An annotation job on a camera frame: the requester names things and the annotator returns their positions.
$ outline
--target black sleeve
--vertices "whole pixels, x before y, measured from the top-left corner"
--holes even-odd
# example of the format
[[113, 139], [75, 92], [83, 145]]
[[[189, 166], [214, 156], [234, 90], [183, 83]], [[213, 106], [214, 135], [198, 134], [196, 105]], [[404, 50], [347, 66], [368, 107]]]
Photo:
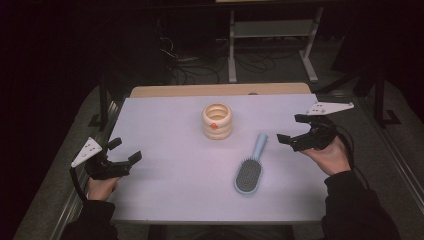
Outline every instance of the black sleeve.
[[62, 240], [116, 240], [118, 231], [110, 224], [115, 205], [104, 201], [84, 201], [75, 222], [66, 225]]
[[401, 239], [376, 193], [366, 190], [354, 172], [335, 174], [325, 184], [328, 197], [322, 225], [327, 240]]

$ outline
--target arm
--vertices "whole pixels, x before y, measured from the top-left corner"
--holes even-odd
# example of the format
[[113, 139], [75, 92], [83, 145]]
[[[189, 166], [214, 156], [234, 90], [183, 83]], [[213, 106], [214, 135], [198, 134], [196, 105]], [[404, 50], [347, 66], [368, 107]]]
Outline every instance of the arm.
[[116, 188], [119, 178], [88, 181], [88, 200], [83, 202], [83, 208], [78, 219], [69, 223], [62, 233], [62, 240], [85, 239], [118, 239], [118, 232], [110, 224], [115, 205], [106, 202]]
[[302, 153], [330, 176], [325, 180], [328, 197], [322, 220], [326, 239], [400, 239], [395, 223], [380, 205], [376, 193], [366, 190], [351, 171], [346, 148], [339, 137], [323, 150], [309, 149]]

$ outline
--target blue hairbrush handle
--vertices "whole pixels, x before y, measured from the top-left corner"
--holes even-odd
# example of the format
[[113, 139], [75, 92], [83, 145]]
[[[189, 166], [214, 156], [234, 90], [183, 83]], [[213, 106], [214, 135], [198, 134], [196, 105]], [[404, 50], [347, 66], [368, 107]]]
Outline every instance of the blue hairbrush handle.
[[256, 139], [255, 151], [253, 152], [252, 156], [252, 158], [256, 161], [259, 160], [259, 156], [261, 155], [262, 150], [264, 149], [267, 138], [268, 136], [265, 133], [261, 133], [259, 134], [258, 139]]

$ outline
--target human hand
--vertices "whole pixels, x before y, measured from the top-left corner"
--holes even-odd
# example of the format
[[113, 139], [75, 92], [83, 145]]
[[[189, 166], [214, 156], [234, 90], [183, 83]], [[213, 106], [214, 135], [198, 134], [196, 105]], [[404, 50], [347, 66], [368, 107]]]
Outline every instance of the human hand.
[[338, 136], [323, 150], [307, 149], [301, 151], [301, 153], [312, 158], [321, 170], [329, 176], [351, 170], [346, 147]]
[[88, 180], [88, 200], [106, 201], [109, 195], [117, 188], [117, 178], [109, 178], [106, 180], [94, 180], [90, 177]]

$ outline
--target white tabletop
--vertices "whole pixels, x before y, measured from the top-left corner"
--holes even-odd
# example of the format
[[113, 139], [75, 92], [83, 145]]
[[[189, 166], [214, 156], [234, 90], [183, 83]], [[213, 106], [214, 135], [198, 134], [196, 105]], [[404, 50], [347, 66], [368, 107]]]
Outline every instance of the white tabletop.
[[[110, 201], [113, 220], [140, 223], [305, 223], [325, 214], [326, 175], [308, 157], [278, 143], [276, 134], [297, 136], [310, 126], [296, 123], [316, 101], [312, 94], [128, 98], [111, 139], [123, 144], [108, 153], [143, 159], [119, 182]], [[202, 132], [202, 110], [225, 103], [233, 132], [211, 140]], [[258, 190], [241, 195], [234, 179], [251, 156], [260, 132], [268, 135], [260, 161]]]

